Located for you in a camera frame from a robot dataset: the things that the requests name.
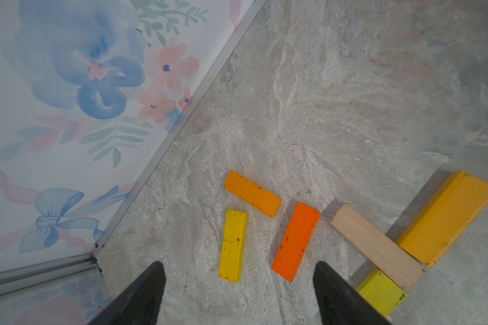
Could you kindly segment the red-orange block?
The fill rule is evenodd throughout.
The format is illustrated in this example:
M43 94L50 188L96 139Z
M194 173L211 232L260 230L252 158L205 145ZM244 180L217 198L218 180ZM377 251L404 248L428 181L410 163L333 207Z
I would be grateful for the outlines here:
M304 203L296 205L272 263L272 270L285 280L294 281L320 216L319 211Z

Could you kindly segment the yellow long block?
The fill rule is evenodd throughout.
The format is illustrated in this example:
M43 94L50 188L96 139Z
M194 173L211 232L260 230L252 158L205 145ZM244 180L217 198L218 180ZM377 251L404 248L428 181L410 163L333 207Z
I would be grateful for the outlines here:
M219 277L232 283L241 279L248 214L228 210L221 248Z

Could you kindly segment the natural wood block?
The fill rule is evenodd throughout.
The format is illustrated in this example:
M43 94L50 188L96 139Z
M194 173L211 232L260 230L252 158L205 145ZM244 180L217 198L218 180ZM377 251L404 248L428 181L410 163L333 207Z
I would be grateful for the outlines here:
M333 227L403 290L426 273L422 264L348 204L331 218Z

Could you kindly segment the amber yellow block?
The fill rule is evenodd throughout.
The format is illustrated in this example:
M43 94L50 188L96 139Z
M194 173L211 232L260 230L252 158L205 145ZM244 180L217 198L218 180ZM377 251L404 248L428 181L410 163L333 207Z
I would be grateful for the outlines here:
M488 183L453 172L399 237L397 244L432 268L488 204Z

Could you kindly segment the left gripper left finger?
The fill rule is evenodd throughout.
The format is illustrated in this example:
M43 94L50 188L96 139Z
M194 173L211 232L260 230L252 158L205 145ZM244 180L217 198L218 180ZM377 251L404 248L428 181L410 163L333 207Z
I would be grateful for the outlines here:
M156 261L149 265L90 324L156 325L165 285L166 276L164 266L160 261Z

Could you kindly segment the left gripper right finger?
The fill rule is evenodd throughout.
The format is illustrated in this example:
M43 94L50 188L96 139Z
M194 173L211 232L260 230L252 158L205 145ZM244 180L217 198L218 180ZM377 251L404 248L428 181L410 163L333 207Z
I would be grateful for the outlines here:
M390 324L325 261L315 266L313 286L323 324Z

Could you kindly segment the lime yellow block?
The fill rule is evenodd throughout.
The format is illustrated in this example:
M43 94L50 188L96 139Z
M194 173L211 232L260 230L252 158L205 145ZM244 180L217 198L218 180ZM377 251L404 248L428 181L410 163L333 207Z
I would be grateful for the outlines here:
M387 318L407 298L406 292L376 268L357 287L360 296Z

